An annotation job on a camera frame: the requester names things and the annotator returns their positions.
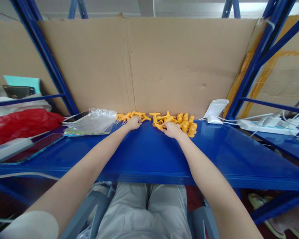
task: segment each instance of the person's left hand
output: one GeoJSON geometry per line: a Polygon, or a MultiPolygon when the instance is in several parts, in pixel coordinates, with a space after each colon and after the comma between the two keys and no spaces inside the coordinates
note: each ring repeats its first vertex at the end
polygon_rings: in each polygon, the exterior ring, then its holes
{"type": "Polygon", "coordinates": [[[141,125],[141,120],[139,116],[133,116],[132,118],[130,118],[127,123],[126,123],[126,127],[129,128],[129,130],[133,130],[133,129],[138,129],[141,125]]]}

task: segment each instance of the hand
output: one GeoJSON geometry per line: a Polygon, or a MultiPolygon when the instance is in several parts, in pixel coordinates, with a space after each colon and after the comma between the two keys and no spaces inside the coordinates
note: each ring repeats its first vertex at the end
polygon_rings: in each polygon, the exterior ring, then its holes
{"type": "Polygon", "coordinates": [[[179,127],[178,124],[174,124],[172,122],[165,122],[163,125],[166,126],[166,129],[163,129],[164,134],[166,134],[170,138],[178,139],[184,135],[187,136],[179,127]]]}
{"type": "Polygon", "coordinates": [[[126,127],[131,131],[133,129],[138,129],[141,125],[141,119],[139,116],[133,116],[132,118],[130,118],[127,123],[126,123],[126,127]]]}

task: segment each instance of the ceiling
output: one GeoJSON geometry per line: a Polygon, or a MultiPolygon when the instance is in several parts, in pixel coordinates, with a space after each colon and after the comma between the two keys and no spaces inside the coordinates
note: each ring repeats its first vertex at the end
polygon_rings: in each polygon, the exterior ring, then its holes
{"type": "MultiPolygon", "coordinates": [[[[152,14],[152,0],[85,0],[89,18],[112,17],[123,12],[125,17],[140,17],[144,12],[152,14]]],[[[71,0],[36,0],[44,20],[67,19],[71,0]]],[[[242,18],[260,18],[267,2],[259,0],[241,0],[240,12],[242,18]]],[[[154,0],[156,17],[191,17],[220,18],[224,8],[221,0],[154,0]]],[[[299,1],[291,10],[291,15],[299,14],[299,1]]],[[[230,17],[234,17],[233,8],[230,17]]],[[[18,20],[9,0],[0,0],[0,19],[18,20]]]]}

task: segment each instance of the teal paper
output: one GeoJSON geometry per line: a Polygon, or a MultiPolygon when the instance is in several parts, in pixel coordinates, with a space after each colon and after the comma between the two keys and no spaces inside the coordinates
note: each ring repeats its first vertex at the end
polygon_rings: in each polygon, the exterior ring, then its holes
{"type": "Polygon", "coordinates": [[[36,91],[35,93],[41,93],[40,91],[40,79],[31,77],[21,77],[21,76],[6,76],[3,75],[8,85],[13,86],[29,86],[33,87],[36,91]]]}

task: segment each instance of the smartphone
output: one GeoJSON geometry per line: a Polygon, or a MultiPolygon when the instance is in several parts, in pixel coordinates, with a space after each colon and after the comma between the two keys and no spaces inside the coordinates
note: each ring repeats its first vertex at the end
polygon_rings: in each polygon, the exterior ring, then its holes
{"type": "Polygon", "coordinates": [[[66,136],[63,136],[62,133],[50,134],[49,136],[35,142],[31,147],[23,150],[22,152],[1,160],[0,164],[17,165],[24,163],[37,156],[39,153],[51,147],[63,138],[66,138],[66,136]]]}
{"type": "Polygon", "coordinates": [[[82,113],[79,113],[78,115],[70,116],[66,120],[63,121],[63,123],[77,123],[80,120],[82,120],[84,117],[86,117],[90,112],[89,111],[83,111],[82,113]]]}

